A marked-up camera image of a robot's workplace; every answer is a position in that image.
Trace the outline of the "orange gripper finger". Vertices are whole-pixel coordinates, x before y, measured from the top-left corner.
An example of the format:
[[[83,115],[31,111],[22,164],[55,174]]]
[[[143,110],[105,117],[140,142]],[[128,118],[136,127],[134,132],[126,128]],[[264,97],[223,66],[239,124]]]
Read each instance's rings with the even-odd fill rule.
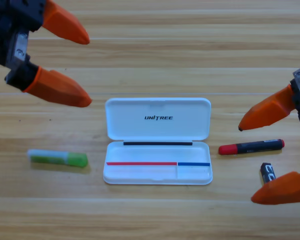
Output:
[[[265,183],[251,201],[261,205],[300,203],[300,173],[292,171]]]
[[[41,66],[33,82],[23,90],[47,102],[85,108],[92,103],[88,93],[72,78]]]

